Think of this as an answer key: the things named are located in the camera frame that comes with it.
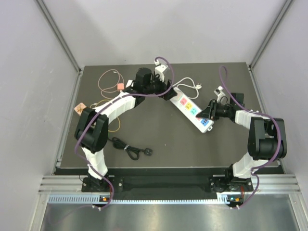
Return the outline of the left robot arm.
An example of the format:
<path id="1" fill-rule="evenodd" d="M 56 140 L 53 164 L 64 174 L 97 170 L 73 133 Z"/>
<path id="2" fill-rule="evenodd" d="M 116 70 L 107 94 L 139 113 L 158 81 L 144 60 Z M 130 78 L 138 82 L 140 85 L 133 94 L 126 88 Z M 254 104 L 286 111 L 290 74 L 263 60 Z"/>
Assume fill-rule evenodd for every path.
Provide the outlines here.
<path id="1" fill-rule="evenodd" d="M 87 161 L 90 183 L 99 191 L 109 186 L 108 172 L 103 149 L 108 141 L 109 124 L 121 114 L 141 104 L 146 97 L 160 97 L 170 100 L 176 96 L 172 81 L 165 81 L 166 64 L 159 64 L 154 71 L 140 68 L 134 80 L 114 99 L 96 108 L 83 109 L 76 131 L 75 150 L 81 148 Z"/>

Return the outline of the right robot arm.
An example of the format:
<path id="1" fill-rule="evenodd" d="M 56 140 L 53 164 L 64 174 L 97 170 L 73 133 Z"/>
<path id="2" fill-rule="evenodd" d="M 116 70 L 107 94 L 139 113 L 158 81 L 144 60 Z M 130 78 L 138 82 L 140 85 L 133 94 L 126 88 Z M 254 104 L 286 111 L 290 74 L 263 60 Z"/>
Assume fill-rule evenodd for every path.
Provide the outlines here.
<path id="1" fill-rule="evenodd" d="M 229 118 L 233 123 L 249 130 L 247 153 L 236 163 L 225 169 L 223 177 L 209 178 L 211 190 L 222 193 L 252 191 L 252 175 L 270 159 L 284 158 L 287 153 L 284 120 L 271 120 L 252 111 L 243 110 L 244 94 L 232 93 L 230 102 L 221 104 L 211 100 L 208 107 L 197 114 L 197 118 L 218 120 Z"/>

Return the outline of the pink charger plug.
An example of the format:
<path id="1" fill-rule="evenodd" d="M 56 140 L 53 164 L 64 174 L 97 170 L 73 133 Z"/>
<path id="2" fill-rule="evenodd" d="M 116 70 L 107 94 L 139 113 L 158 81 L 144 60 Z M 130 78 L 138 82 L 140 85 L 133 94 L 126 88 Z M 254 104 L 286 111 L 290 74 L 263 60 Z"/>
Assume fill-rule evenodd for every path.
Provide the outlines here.
<path id="1" fill-rule="evenodd" d="M 124 83 L 118 83 L 117 84 L 117 91 L 118 92 L 123 91 L 124 89 L 125 89 Z"/>

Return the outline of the white power strip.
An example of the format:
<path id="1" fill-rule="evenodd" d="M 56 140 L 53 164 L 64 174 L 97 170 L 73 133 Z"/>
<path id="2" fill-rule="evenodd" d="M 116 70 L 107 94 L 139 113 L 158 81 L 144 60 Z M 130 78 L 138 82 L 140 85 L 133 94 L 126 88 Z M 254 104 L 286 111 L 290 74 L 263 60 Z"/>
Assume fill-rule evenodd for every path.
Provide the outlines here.
<path id="1" fill-rule="evenodd" d="M 210 119 L 197 118 L 196 115 L 201 112 L 201 109 L 195 104 L 188 96 L 182 92 L 182 96 L 179 101 L 170 101 L 185 115 L 185 117 L 192 122 L 192 124 L 198 128 L 202 133 L 211 131 L 214 125 L 214 121 Z"/>

